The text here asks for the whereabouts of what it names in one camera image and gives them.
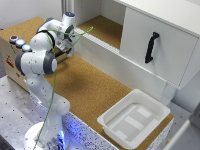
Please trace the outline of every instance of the green cable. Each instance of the green cable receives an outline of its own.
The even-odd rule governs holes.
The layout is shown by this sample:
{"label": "green cable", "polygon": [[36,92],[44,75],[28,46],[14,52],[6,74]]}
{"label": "green cable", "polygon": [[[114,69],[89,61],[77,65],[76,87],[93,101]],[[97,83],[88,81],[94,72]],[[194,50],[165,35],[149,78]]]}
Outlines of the green cable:
{"label": "green cable", "polygon": [[[63,33],[63,32],[57,31],[57,30],[53,30],[53,29],[49,29],[48,31],[57,31],[57,32],[60,32],[60,33],[63,33],[63,34],[67,34],[67,35],[81,35],[81,36],[78,38],[78,40],[76,40],[76,42],[72,45],[72,47],[74,47],[74,46],[76,45],[76,43],[80,40],[80,38],[81,38],[84,34],[89,33],[89,32],[92,31],[92,30],[93,30],[93,27],[90,27],[90,28],[88,28],[88,29],[87,29],[84,33],[82,33],[82,34]],[[52,41],[50,40],[50,37],[49,37],[49,35],[48,35],[47,33],[46,33],[46,35],[47,35],[47,37],[48,37],[49,43],[51,44],[51,47],[52,47],[52,50],[53,50],[53,54],[54,54],[54,56],[55,56],[55,51],[54,51],[54,48],[53,48]],[[40,133],[39,133],[39,135],[38,135],[38,138],[37,138],[37,140],[36,140],[36,143],[35,143],[35,146],[34,146],[33,150],[36,148],[36,145],[37,145],[37,143],[38,143],[38,141],[39,141],[39,139],[40,139],[40,135],[41,135],[41,133],[42,133],[42,130],[43,130],[44,125],[45,125],[45,123],[46,123],[47,117],[48,117],[49,112],[50,112],[50,110],[51,110],[51,106],[52,106],[52,104],[53,104],[54,93],[55,93],[55,87],[56,87],[56,75],[57,75],[57,71],[55,71],[54,74],[55,74],[55,77],[54,77],[54,86],[53,86],[53,91],[52,91],[51,103],[50,103],[49,109],[48,109],[47,114],[46,114],[46,117],[45,117],[45,119],[44,119],[44,123],[43,123],[43,125],[42,125],[42,128],[41,128],[41,130],[40,130]]]}

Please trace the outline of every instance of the white tray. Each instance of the white tray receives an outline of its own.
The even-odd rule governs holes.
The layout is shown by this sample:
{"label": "white tray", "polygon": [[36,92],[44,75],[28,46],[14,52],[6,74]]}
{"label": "white tray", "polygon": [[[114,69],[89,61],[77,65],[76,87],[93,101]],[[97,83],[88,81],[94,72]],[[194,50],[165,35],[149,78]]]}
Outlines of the white tray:
{"label": "white tray", "polygon": [[136,89],[97,120],[122,147],[136,149],[169,113],[169,108]]}

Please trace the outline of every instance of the cork board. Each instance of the cork board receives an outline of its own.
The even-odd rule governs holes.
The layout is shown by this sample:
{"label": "cork board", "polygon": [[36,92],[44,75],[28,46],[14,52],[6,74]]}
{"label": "cork board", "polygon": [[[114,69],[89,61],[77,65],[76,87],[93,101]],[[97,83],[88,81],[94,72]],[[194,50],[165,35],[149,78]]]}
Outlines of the cork board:
{"label": "cork board", "polygon": [[103,16],[98,16],[78,25],[77,27],[82,30],[87,30],[91,26],[93,26],[94,29],[90,34],[120,49],[123,30],[122,25],[115,23]]}
{"label": "cork board", "polygon": [[[53,85],[54,75],[45,75]],[[121,100],[131,89],[88,64],[78,56],[73,56],[58,65],[56,93],[71,103],[71,112],[95,131],[123,150],[103,131],[97,118]],[[136,149],[146,149],[173,119],[169,115],[148,138]]]}

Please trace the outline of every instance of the black handle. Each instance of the black handle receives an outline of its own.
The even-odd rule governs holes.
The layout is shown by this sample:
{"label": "black handle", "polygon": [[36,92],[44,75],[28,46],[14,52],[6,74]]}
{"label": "black handle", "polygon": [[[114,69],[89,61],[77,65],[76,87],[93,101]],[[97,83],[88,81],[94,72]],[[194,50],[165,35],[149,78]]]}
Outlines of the black handle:
{"label": "black handle", "polygon": [[148,45],[148,49],[147,49],[147,53],[146,53],[146,57],[145,57],[145,63],[148,64],[149,62],[151,62],[153,60],[153,57],[151,57],[151,53],[153,50],[153,46],[154,46],[154,40],[157,39],[160,35],[156,32],[153,32],[153,36],[151,37],[150,41],[149,41],[149,45]]}

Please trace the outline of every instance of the white cabinet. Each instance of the white cabinet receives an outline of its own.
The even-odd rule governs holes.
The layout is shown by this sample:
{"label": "white cabinet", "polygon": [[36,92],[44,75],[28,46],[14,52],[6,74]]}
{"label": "white cabinet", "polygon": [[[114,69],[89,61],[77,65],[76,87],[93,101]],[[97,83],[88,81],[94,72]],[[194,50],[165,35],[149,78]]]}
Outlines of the white cabinet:
{"label": "white cabinet", "polygon": [[[145,63],[153,32],[159,37],[154,40],[153,60]],[[197,42],[198,37],[194,35],[134,9],[126,9],[120,54],[176,86],[181,83]]]}

